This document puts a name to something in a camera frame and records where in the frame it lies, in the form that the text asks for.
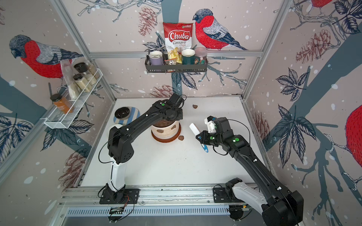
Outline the white ceramic pot with soil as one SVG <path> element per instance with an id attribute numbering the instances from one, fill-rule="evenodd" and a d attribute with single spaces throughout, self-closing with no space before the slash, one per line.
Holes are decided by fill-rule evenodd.
<path id="1" fill-rule="evenodd" d="M 179 131 L 180 124 L 178 121 L 161 120 L 151 126 L 153 135 L 159 139 L 173 138 Z"/>

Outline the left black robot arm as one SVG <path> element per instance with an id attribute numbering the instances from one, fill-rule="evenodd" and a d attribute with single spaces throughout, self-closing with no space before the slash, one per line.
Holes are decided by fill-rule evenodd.
<path id="1" fill-rule="evenodd" d="M 104 186 L 100 203 L 122 203 L 130 197 L 125 190 L 126 163 L 133 157 L 132 142 L 145 130 L 161 120 L 180 121 L 183 119 L 185 99 L 182 95 L 172 94 L 169 99 L 156 101 L 149 110 L 131 123 L 110 129 L 107 143 L 111 164 L 111 176 Z"/>

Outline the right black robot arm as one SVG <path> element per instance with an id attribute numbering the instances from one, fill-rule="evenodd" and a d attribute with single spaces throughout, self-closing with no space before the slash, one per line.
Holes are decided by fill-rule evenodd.
<path id="1" fill-rule="evenodd" d="M 250 143 L 235 135 L 229 119 L 209 116 L 205 119 L 207 130 L 196 135 L 206 146 L 222 147 L 226 155 L 235 159 L 249 174 L 259 192 L 239 178 L 226 184 L 230 200 L 242 200 L 256 210 L 268 226 L 297 226 L 303 220 L 304 199 L 298 191 L 284 186 L 254 153 Z"/>

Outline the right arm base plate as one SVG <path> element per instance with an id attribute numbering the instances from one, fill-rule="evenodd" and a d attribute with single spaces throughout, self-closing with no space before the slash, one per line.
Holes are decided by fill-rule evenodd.
<path id="1" fill-rule="evenodd" d="M 231 198 L 224 187 L 215 185 L 212 189 L 214 203 L 233 203 L 236 199 Z"/>

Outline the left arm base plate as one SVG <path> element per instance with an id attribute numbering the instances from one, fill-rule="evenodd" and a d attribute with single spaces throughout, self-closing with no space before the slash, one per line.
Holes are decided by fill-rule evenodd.
<path id="1" fill-rule="evenodd" d="M 106 187 L 100 196 L 100 204 L 136 204 L 139 198 L 140 189 L 126 188 L 117 192 L 112 191 L 109 187 Z"/>

